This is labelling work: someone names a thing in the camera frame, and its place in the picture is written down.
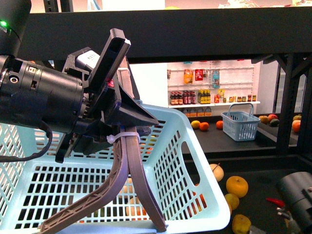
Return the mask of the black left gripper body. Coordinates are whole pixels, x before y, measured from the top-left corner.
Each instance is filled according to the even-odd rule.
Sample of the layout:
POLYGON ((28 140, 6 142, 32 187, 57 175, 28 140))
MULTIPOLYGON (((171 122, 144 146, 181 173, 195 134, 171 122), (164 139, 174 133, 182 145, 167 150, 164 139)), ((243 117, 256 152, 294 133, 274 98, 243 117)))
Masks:
POLYGON ((62 163, 71 152, 89 155, 107 148, 106 136, 115 126, 148 131, 149 126, 158 124, 157 118, 131 97, 127 84, 118 80, 130 46, 124 32, 113 28, 100 55, 86 47, 67 57, 63 73, 80 79, 82 98, 76 125, 63 135, 56 162, 62 163))

